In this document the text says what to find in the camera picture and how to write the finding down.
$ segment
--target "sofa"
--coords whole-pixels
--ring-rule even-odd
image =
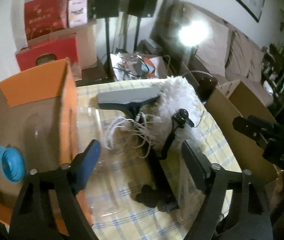
[[[204,22],[209,34],[196,49],[189,49],[181,43],[178,33],[194,21]],[[244,33],[215,14],[188,2],[164,0],[151,38],[172,57],[173,73],[186,75],[193,86],[198,85],[194,79],[205,76],[196,71],[202,71],[216,78],[220,85],[241,80],[263,105],[272,104],[273,96],[261,80],[264,53]],[[188,64],[183,63],[185,58],[189,59]]]

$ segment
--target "black speaker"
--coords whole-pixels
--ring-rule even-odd
[[[118,17],[119,0],[95,0],[96,18]]]
[[[153,17],[158,0],[130,0],[127,14],[140,18]]]

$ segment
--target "orange cardboard box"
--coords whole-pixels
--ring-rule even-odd
[[[77,155],[77,90],[68,59],[49,62],[0,82],[0,145],[18,149],[26,173],[70,163]],[[0,221],[10,224],[23,182],[10,183],[0,170]],[[67,234],[57,202],[51,197],[61,233]],[[84,191],[77,195],[92,223]]]

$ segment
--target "clear plastic container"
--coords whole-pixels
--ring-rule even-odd
[[[99,110],[93,107],[78,107],[77,134],[79,152],[83,152],[91,140],[101,141],[110,120],[110,110]],[[101,146],[101,156],[85,188],[85,197],[92,211],[94,223],[103,222],[111,215],[124,209],[116,176],[111,168],[115,152]]]

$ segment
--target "white fluffy cloth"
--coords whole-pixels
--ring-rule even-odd
[[[180,109],[186,109],[189,118],[195,124],[200,122],[202,112],[196,106],[201,105],[201,101],[194,92],[194,88],[182,77],[169,77],[162,84],[161,97],[152,107],[151,111],[159,118],[154,118],[155,122],[149,128],[152,132],[159,134],[158,144],[154,146],[156,151],[160,151],[165,140],[172,129],[172,116]],[[176,137],[172,143],[172,147],[181,148],[181,144],[185,140],[192,140],[195,144],[198,139],[198,128],[191,128],[185,125],[184,129],[176,130]]]

